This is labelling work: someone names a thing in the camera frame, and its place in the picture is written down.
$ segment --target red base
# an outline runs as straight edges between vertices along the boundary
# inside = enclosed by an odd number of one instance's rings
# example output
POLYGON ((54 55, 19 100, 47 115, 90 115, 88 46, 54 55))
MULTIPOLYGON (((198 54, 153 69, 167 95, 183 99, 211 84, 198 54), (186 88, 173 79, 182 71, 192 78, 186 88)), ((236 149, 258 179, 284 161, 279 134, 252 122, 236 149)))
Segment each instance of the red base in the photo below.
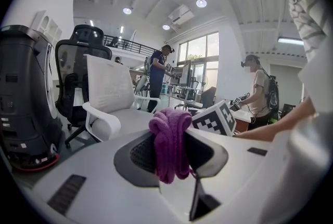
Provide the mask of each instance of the red base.
POLYGON ((48 167, 51 167, 52 165, 54 165, 58 160, 59 160, 59 154, 55 154, 55 160, 53 160, 52 162, 48 163, 47 165, 43 166, 43 167, 39 167, 39 168, 20 168, 20 167, 17 167, 15 164, 12 164, 11 165, 15 168, 15 169, 18 169, 18 170, 21 170, 23 172, 36 172, 36 171, 39 171, 39 170, 43 170, 43 169, 46 169, 48 167))

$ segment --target purple towel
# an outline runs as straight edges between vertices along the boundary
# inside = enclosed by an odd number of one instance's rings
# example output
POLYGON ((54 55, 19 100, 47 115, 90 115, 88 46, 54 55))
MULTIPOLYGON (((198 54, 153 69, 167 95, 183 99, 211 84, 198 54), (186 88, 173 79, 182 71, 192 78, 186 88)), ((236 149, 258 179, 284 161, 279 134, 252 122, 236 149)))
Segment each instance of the purple towel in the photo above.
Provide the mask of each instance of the purple towel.
POLYGON ((183 133, 191 125, 192 116, 184 110, 171 108, 157 112, 149 122, 150 131, 156 135, 157 176, 170 184, 175 174, 181 180, 189 174, 189 164, 184 150, 183 133))

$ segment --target air conditioner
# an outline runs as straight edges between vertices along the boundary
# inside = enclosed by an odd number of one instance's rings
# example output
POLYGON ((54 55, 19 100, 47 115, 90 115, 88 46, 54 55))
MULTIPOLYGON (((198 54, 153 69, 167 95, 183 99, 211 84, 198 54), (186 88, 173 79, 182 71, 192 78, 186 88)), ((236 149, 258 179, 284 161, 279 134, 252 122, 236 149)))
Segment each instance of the air conditioner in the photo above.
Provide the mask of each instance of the air conditioner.
POLYGON ((191 10, 185 6, 182 5, 176 10, 174 10, 170 15, 169 19, 172 20, 173 24, 181 25, 184 22, 187 22, 189 19, 193 18, 194 14, 191 12, 191 10))

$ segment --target man in navy shirt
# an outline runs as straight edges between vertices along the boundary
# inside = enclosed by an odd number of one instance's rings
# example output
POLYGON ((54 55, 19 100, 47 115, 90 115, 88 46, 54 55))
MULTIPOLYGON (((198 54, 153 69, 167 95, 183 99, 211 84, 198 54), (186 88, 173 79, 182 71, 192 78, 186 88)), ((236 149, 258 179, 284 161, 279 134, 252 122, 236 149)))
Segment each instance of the man in navy shirt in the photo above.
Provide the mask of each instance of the man in navy shirt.
MULTIPOLYGON (((164 65, 166 57, 170 54, 172 48, 169 45, 162 47, 162 51, 156 50, 151 55, 150 68, 150 97, 159 98, 163 85, 164 74, 174 77, 167 72, 167 67, 164 65)), ((150 100, 148 104, 148 112, 152 112, 156 107, 157 102, 150 100)))

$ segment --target chair armrest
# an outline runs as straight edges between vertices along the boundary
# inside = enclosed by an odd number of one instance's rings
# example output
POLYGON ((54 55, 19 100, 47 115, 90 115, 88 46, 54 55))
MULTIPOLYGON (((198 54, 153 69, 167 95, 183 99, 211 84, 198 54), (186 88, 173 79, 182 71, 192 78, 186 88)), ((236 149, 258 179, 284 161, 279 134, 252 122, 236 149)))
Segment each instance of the chair armrest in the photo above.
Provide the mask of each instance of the chair armrest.
POLYGON ((154 112, 156 110, 156 108, 159 106, 159 104, 161 103, 161 99, 159 98, 153 98, 153 97, 142 97, 142 96, 134 96, 135 99, 145 99, 145 100, 153 100, 153 101, 157 101, 156 107, 153 109, 152 112, 154 112))
POLYGON ((87 131, 94 136, 96 139, 98 139, 99 141, 102 142, 101 139, 98 138, 98 136, 96 136, 91 127, 90 127, 90 116, 95 116, 103 121, 105 121, 107 123, 107 125, 110 128, 111 134, 110 135, 116 135, 119 133, 120 128, 121 128, 121 124, 119 119, 116 116, 110 115, 108 113, 105 113, 103 111, 99 111, 97 109, 95 109, 94 107, 92 107, 90 105, 89 102, 86 102, 82 105, 83 109, 87 112, 87 118, 85 120, 85 127, 87 129, 87 131))

